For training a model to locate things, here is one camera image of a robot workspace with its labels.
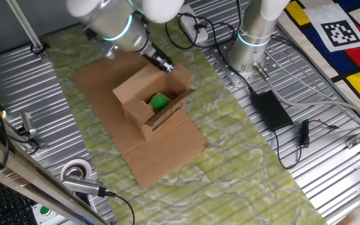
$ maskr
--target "blue led ring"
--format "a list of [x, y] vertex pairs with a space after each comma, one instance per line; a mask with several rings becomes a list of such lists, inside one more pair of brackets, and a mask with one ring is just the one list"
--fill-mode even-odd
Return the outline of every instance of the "blue led ring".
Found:
[[107, 41], [114, 41], [114, 40], [117, 40], [117, 39], [121, 38], [129, 30], [132, 19], [133, 19], [133, 16], [130, 15], [129, 20], [127, 20], [126, 27], [124, 27], [123, 31], [119, 35], [117, 35], [116, 37], [112, 37], [112, 38], [105, 38], [104, 37], [104, 39], [107, 40]]
[[244, 44], [249, 45], [249, 46], [253, 46], [253, 47], [264, 46], [265, 44], [267, 44], [267, 43], [270, 41], [270, 38], [269, 38], [269, 40], [267, 40], [267, 41], [266, 41], [265, 43], [263, 43], [263, 44], [251, 44], [251, 43], [246, 42], [246, 41], [241, 37], [240, 33], [238, 33], [238, 37], [240, 38], [240, 40], [241, 40]]

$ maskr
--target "green object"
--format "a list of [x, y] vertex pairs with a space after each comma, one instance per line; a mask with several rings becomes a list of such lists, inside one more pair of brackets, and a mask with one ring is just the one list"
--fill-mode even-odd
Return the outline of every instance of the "green object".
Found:
[[40, 209], [40, 213], [41, 213], [42, 215], [47, 215], [49, 212], [50, 212], [50, 209], [48, 209], [48, 208], [45, 207], [45, 206], [41, 207], [41, 209]]
[[164, 94], [156, 94], [151, 99], [151, 105], [155, 109], [163, 109], [168, 105], [168, 97], [166, 97]]

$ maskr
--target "white cable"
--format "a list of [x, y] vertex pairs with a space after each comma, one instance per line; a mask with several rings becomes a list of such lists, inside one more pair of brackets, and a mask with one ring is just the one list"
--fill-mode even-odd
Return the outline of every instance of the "white cable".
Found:
[[268, 79], [267, 84], [269, 85], [270, 89], [272, 89], [273, 94], [280, 99], [280, 101], [290, 105], [290, 106], [300, 106], [300, 107], [306, 107], [306, 106], [317, 106], [317, 105], [322, 105], [322, 104], [335, 104], [335, 105], [341, 105], [341, 106], [345, 106], [351, 109], [356, 110], [357, 112], [360, 113], [360, 108], [353, 106], [351, 104], [348, 104], [346, 102], [340, 102], [340, 101], [318, 101], [318, 102], [301, 102], [301, 103], [297, 103], [297, 102], [291, 102], [288, 101], [287, 99], [283, 98], [274, 88], [272, 82], [270, 81], [270, 79]]
[[298, 81], [300, 81], [301, 83], [303, 83], [305, 86], [307, 86], [309, 89], [316, 91], [318, 94], [323, 95], [324, 97], [328, 98], [331, 100], [331, 97], [321, 93], [320, 91], [316, 90], [314, 87], [311, 87], [310, 85], [306, 84], [303, 80], [299, 79], [298, 77], [292, 75], [286, 68], [284, 68], [282, 65], [280, 65], [280, 63], [278, 63], [267, 51], [266, 51], [267, 55], [277, 64], [280, 66], [281, 69], [283, 69], [284, 71], [286, 71], [290, 76], [292, 76], [293, 78], [297, 79]]

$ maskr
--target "metal pole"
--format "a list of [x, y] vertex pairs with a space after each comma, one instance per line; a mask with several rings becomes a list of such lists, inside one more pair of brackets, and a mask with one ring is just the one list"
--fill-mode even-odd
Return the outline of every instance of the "metal pole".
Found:
[[[17, 20], [22, 25], [24, 31], [26, 32], [27, 36], [29, 36], [30, 41], [34, 45], [35, 53], [43, 49], [43, 44], [38, 39], [37, 34], [32, 29], [29, 21], [27, 20], [26, 16], [24, 15], [22, 9], [20, 8], [18, 2], [16, 0], [6, 0], [6, 2], [11, 7], [13, 13], [15, 14]], [[47, 59], [47, 54], [45, 52], [40, 54], [41, 59]]]
[[[0, 143], [0, 163], [4, 160], [4, 148]], [[18, 147], [15, 153], [9, 152], [6, 168], [0, 171], [0, 183], [77, 224], [109, 224]]]

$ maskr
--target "metal slotted panel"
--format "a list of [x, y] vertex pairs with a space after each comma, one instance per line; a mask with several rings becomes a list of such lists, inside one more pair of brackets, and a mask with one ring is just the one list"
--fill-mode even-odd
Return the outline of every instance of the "metal slotted panel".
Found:
[[[40, 60], [28, 46], [0, 55], [0, 104], [16, 128], [22, 123], [21, 111], [32, 114], [34, 138], [48, 145], [33, 158], [53, 176], [60, 180], [68, 161], [84, 159], [92, 166], [91, 178], [98, 178], [49, 60]], [[94, 197], [94, 203], [104, 219], [114, 219], [106, 199]]]
[[[234, 28], [238, 27], [239, 19], [235, 1], [186, 1], [197, 16], [210, 19], [213, 23], [226, 22]], [[241, 8], [244, 11], [249, 1], [241, 0]], [[218, 42], [231, 37], [229, 28], [216, 26]], [[207, 28], [209, 39], [204, 44], [214, 44], [213, 30]], [[238, 89], [227, 74], [219, 67], [211, 49], [201, 49], [206, 55], [225, 85], [233, 93], [241, 107], [245, 110], [261, 134], [271, 147], [276, 150], [277, 144], [274, 134], [269, 131], [263, 123], [260, 115], [251, 104], [249, 91]], [[339, 91], [324, 79], [298, 52], [291, 47], [271, 40], [267, 52], [293, 76], [299, 78], [306, 84], [321, 91], [324, 95], [333, 100], [342, 101]], [[286, 99], [294, 102], [311, 102], [325, 100], [327, 97], [312, 91], [310, 88], [290, 76], [286, 71], [276, 65], [276, 71], [272, 72], [271, 81], [279, 93]], [[262, 80], [249, 81], [257, 93], [268, 91], [268, 85]], [[360, 149], [348, 149], [345, 142], [355, 134], [360, 133], [359, 123], [350, 118], [342, 109], [337, 106], [322, 105], [311, 107], [294, 107], [283, 104], [283, 107], [294, 121], [293, 126], [285, 127], [277, 131], [279, 136], [279, 152], [283, 164], [290, 165], [296, 160], [299, 152], [299, 130], [304, 119], [322, 119], [328, 124], [340, 127], [339, 130], [332, 130], [319, 123], [309, 125], [309, 137], [311, 143], [307, 149], [302, 149], [300, 163], [289, 170], [293, 178], [299, 184], [313, 206], [323, 217], [336, 212], [346, 202], [360, 193]], [[337, 213], [328, 223], [336, 223], [349, 211], [360, 205], [358, 199], [353, 205]]]

